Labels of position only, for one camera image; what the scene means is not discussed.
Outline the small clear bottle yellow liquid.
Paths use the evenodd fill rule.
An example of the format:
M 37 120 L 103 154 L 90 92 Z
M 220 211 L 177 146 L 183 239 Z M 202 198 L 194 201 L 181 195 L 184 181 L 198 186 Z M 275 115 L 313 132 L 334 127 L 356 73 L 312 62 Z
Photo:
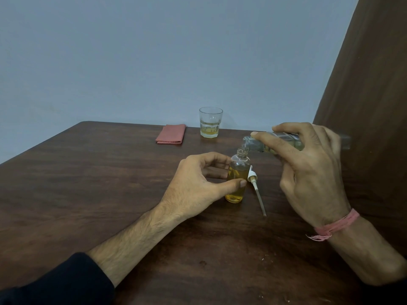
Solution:
M 251 161 L 248 157 L 248 151 L 243 148 L 238 148 L 237 153 L 231 157 L 227 180 L 247 180 L 250 167 Z M 230 203 L 240 203 L 243 199 L 245 189 L 246 186 L 239 188 L 232 194 L 225 195 L 225 199 Z

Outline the brown curtain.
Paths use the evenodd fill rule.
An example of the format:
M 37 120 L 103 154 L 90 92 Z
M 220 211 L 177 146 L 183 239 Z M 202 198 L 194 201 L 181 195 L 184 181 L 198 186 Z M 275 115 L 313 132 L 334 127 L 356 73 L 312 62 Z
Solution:
M 407 0 L 359 0 L 314 123 L 351 137 L 350 203 L 407 256 Z

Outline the dark navy left sleeve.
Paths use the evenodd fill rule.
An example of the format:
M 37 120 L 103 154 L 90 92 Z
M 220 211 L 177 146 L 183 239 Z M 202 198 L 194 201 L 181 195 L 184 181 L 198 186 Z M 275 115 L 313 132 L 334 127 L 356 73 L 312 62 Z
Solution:
M 85 253 L 66 261 L 34 282 L 0 291 L 0 305 L 110 305 L 115 287 Z

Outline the white spray pump with tube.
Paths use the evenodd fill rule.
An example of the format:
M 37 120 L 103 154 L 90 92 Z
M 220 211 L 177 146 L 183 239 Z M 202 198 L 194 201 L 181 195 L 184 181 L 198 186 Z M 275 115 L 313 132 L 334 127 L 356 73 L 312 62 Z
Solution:
M 255 192 L 256 192 L 256 195 L 257 195 L 257 198 L 258 198 L 258 201 L 259 201 L 259 204 L 260 204 L 260 207 L 261 207 L 261 210 L 262 210 L 262 215 L 263 215 L 264 217 L 266 217 L 267 214 L 266 214 L 266 210 L 265 210 L 265 207 L 264 207 L 264 204 L 263 204 L 263 201 L 262 201 L 262 197 L 261 197 L 260 192 L 259 192 L 259 188 L 258 188 L 258 184 L 257 184 L 257 179 L 258 179 L 257 174 L 254 172 L 253 166 L 251 165 L 251 166 L 250 166 L 250 169 L 249 169 L 249 174 L 248 174 L 247 180 L 248 180 L 248 182 L 250 182 L 250 183 L 252 184 L 252 186 L 254 187 Z

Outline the clear cylindrical bottle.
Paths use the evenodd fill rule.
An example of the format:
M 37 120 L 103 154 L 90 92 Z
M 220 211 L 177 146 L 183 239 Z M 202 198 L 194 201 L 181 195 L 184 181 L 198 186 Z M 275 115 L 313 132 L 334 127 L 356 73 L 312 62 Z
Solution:
M 289 143 L 290 145 L 292 145 L 299 151 L 304 149 L 304 145 L 301 142 L 298 134 L 277 133 L 277 132 L 267 132 L 267 133 L 286 141 L 287 143 Z M 349 137 L 348 135 L 344 135 L 344 134 L 340 134 L 339 136 L 341 138 L 341 148 L 343 150 L 350 149 L 351 137 Z M 248 152 L 254 151 L 254 152 L 260 152 L 260 153 L 267 152 L 267 153 L 271 153 L 273 155 L 277 154 L 273 149 L 269 148 L 268 146 L 263 144 L 261 141 L 255 139 L 253 137 L 250 137 L 250 136 L 246 136 L 243 138 L 242 149 L 244 149 L 245 151 L 248 151 Z

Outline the person's right hand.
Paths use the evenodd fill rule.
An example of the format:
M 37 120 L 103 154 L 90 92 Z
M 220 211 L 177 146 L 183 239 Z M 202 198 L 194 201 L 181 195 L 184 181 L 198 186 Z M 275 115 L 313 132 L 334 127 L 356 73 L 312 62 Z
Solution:
M 280 187 L 294 211 L 314 228 L 348 215 L 352 207 L 341 175 L 339 135 L 311 123 L 286 122 L 272 130 L 298 134 L 304 145 L 297 170 L 277 155 L 282 163 Z

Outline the person's left hand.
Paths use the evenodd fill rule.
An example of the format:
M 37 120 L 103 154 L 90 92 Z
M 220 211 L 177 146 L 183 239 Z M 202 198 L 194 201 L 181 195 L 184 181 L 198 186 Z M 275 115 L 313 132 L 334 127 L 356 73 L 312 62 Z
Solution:
M 160 203 L 179 211 L 185 220 L 194 217 L 212 203 L 205 203 L 204 189 L 208 182 L 223 183 L 221 179 L 207 179 L 204 168 L 228 169 L 231 158 L 220 153 L 195 154 L 181 160 L 176 173 L 165 191 Z

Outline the drinking glass with yellow liquid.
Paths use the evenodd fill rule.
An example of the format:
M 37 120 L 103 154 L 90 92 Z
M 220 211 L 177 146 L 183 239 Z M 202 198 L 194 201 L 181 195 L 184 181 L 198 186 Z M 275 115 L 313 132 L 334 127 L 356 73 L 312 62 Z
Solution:
M 223 110 L 218 107 L 201 107 L 199 109 L 200 134 L 204 138 L 217 138 L 223 116 Z

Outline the person's left forearm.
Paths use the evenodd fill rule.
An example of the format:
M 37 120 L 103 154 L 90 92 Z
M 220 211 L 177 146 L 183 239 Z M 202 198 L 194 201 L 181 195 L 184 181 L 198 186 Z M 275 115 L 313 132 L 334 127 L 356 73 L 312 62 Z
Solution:
M 179 211 L 159 203 L 86 254 L 99 266 L 113 286 L 117 287 L 137 264 L 185 219 Z

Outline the folded red cloth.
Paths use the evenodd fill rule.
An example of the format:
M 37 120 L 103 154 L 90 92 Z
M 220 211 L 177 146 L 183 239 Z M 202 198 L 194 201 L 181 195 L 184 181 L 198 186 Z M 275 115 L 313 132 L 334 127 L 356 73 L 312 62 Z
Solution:
M 179 125 L 165 125 L 162 131 L 155 139 L 157 144 L 171 144 L 180 145 L 183 142 L 184 134 L 186 130 L 185 124 Z

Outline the person's right forearm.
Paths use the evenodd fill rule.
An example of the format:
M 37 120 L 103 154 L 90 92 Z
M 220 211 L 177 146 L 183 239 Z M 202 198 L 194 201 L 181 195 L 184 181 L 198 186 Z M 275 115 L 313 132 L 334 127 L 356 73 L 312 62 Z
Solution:
M 328 242 L 365 284 L 383 286 L 407 278 L 407 260 L 363 217 Z

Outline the pink thread wristband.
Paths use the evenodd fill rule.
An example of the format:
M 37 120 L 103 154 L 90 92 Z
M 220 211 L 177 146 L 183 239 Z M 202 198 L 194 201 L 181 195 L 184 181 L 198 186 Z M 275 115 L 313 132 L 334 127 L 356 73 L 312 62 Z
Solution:
M 359 217 L 360 214 L 355 209 L 351 209 L 349 214 L 346 215 L 345 217 L 331 224 L 324 225 L 321 227 L 315 227 L 314 230 L 316 232 L 316 235 L 307 237 L 313 241 L 326 241 L 329 238 L 331 238 L 334 233 L 341 231 L 352 225 Z

